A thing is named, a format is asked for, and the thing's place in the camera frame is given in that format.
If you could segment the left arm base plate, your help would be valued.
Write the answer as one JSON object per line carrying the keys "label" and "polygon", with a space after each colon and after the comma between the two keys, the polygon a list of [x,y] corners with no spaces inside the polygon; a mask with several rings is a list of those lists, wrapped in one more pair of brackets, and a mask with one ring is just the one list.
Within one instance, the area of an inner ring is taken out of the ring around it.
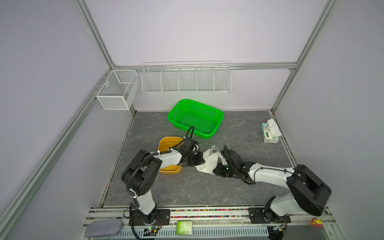
{"label": "left arm base plate", "polygon": [[168,226],[171,220],[170,209],[154,209],[149,215],[143,214],[141,211],[134,209],[131,214],[131,221],[134,226]]}

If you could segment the silver spoon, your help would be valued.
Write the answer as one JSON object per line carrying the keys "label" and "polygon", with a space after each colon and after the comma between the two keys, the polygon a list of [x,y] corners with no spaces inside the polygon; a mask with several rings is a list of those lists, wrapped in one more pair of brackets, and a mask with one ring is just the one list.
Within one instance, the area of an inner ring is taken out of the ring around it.
{"label": "silver spoon", "polygon": [[211,153],[212,154],[215,154],[215,153],[217,153],[217,152],[219,152],[220,151],[220,148],[218,148],[218,147],[216,147],[216,146],[212,146],[211,147]]}

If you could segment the white paper napkin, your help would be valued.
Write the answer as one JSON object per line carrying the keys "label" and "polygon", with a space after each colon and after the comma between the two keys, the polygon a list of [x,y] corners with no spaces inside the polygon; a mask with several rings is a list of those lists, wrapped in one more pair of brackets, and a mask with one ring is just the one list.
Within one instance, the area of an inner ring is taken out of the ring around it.
{"label": "white paper napkin", "polygon": [[215,175],[213,170],[217,167],[218,163],[221,163],[222,165],[226,165],[227,162],[223,155],[221,154],[221,151],[212,154],[211,153],[211,148],[206,150],[203,153],[203,159],[205,160],[204,164],[195,166],[195,168],[202,173],[207,173],[211,175]]}

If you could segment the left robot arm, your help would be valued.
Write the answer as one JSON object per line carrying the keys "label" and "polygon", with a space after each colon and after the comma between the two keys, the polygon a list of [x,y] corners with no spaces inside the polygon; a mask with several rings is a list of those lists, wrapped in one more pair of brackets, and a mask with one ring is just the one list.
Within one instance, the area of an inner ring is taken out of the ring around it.
{"label": "left robot arm", "polygon": [[195,127],[190,127],[183,139],[167,151],[150,153],[140,150],[121,175],[126,192],[132,197],[131,218],[145,225],[156,222],[157,205],[151,187],[160,169],[169,166],[195,167],[205,163],[200,144],[192,139]]}

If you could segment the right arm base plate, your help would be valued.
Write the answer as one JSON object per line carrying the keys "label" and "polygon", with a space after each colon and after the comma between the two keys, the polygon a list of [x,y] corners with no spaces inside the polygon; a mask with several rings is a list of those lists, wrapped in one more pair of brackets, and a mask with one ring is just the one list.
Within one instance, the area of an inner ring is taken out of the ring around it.
{"label": "right arm base plate", "polygon": [[291,218],[288,215],[278,216],[271,210],[262,207],[249,208],[249,218],[252,224],[288,224]]}

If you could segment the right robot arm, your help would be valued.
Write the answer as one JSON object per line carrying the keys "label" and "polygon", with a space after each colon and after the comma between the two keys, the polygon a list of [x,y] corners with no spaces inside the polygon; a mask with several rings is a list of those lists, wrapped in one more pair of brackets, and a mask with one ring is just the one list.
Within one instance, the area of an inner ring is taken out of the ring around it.
{"label": "right robot arm", "polygon": [[284,196],[272,196],[262,209],[255,210],[252,217],[261,223],[284,221],[285,216],[299,212],[319,217],[326,211],[332,194],[331,188],[305,165],[278,168],[244,162],[228,147],[219,153],[212,173],[222,178],[239,179],[248,185],[262,182],[290,191]]}

